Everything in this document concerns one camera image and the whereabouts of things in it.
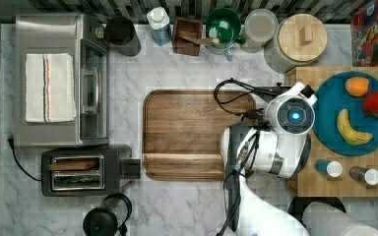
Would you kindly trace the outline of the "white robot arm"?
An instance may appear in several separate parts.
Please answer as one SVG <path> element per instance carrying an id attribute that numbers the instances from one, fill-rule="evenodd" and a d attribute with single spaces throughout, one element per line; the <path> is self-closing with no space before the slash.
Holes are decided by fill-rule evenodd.
<path id="1" fill-rule="evenodd" d="M 309 236 L 294 216 L 250 190 L 247 172 L 289 179 L 305 167 L 311 150 L 309 132 L 315 123 L 315 91 L 301 82 L 290 88 L 251 90 L 267 106 L 256 112 L 255 126 L 240 121 L 222 134 L 226 219 L 216 236 Z"/>

